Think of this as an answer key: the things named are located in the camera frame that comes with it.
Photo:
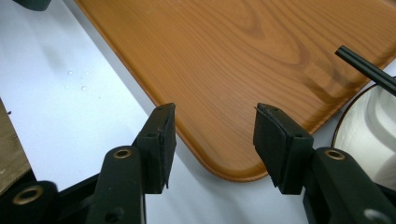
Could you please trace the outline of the black chopstick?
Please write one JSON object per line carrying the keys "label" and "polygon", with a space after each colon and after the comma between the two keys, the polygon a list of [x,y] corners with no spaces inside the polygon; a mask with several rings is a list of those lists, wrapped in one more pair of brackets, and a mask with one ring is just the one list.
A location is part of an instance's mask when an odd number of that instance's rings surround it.
{"label": "black chopstick", "polygon": [[394,77],[366,61],[346,46],[339,47],[335,54],[366,77],[370,78],[375,84],[396,97],[396,79]]}

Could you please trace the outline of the dark round object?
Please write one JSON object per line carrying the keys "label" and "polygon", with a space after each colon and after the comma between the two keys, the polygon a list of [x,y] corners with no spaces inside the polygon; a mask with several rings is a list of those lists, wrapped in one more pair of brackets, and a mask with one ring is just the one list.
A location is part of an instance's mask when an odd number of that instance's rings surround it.
{"label": "dark round object", "polygon": [[51,0],[13,0],[18,3],[22,7],[33,11],[45,11],[49,5]]}

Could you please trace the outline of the white bowl with dark rim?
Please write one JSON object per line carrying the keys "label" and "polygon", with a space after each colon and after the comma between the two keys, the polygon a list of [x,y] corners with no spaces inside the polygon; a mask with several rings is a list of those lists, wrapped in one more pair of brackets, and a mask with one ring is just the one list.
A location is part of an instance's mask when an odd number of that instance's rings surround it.
{"label": "white bowl with dark rim", "polygon": [[375,84],[347,107],[333,136],[378,185],[396,191],[396,96]]}

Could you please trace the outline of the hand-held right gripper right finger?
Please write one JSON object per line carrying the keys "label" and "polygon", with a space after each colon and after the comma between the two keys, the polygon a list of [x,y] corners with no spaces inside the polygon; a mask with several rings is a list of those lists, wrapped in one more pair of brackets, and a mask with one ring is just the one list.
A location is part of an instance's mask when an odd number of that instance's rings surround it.
{"label": "hand-held right gripper right finger", "polygon": [[309,224],[396,224],[396,206],[351,155],[313,143],[281,109],[256,106],[253,145],[282,194],[304,195]]}

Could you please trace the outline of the wooden tray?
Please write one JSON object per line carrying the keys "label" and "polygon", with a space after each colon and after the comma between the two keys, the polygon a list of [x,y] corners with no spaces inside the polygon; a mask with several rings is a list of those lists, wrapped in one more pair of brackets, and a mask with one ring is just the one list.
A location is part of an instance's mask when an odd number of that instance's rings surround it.
{"label": "wooden tray", "polygon": [[255,107],[281,108],[313,133],[366,85],[336,51],[396,59],[396,0],[76,0],[214,175],[265,176]]}

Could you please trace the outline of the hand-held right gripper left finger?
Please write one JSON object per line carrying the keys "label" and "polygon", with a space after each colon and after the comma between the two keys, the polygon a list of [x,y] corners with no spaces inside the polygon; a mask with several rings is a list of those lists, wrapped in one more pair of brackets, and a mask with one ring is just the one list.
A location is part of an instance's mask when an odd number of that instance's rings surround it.
{"label": "hand-held right gripper left finger", "polygon": [[129,146],[107,152],[86,224],[146,224],[148,194],[168,187],[177,145],[176,106],[156,107]]}

